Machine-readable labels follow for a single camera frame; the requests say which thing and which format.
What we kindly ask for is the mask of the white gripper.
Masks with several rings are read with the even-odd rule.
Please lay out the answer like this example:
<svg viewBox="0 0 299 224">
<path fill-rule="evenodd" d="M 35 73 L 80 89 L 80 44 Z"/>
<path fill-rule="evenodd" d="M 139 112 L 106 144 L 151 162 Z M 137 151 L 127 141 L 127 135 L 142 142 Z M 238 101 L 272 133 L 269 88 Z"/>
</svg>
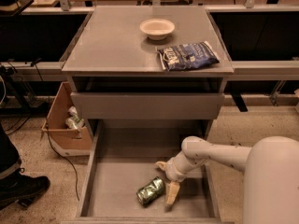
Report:
<svg viewBox="0 0 299 224">
<path fill-rule="evenodd" d="M 166 177 L 171 181 L 166 185 L 165 205 L 172 206 L 178 196 L 180 182 L 182 182 L 188 173 L 202 166 L 207 157 L 201 159 L 190 158 L 180 151 L 177 156 L 171 158 L 168 162 L 157 161 L 156 165 L 165 171 Z"/>
</svg>

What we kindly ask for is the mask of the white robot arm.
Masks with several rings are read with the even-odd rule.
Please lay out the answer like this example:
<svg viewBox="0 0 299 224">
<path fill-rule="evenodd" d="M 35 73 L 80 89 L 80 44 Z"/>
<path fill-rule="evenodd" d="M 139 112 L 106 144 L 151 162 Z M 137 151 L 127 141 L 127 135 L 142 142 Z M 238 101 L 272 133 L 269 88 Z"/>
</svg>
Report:
<svg viewBox="0 0 299 224">
<path fill-rule="evenodd" d="M 188 136 L 177 156 L 157 163 L 170 181 L 168 205 L 174 203 L 188 173 L 205 161 L 244 174 L 243 224 L 299 224 L 298 141 L 271 136 L 253 147 L 233 147 Z"/>
</svg>

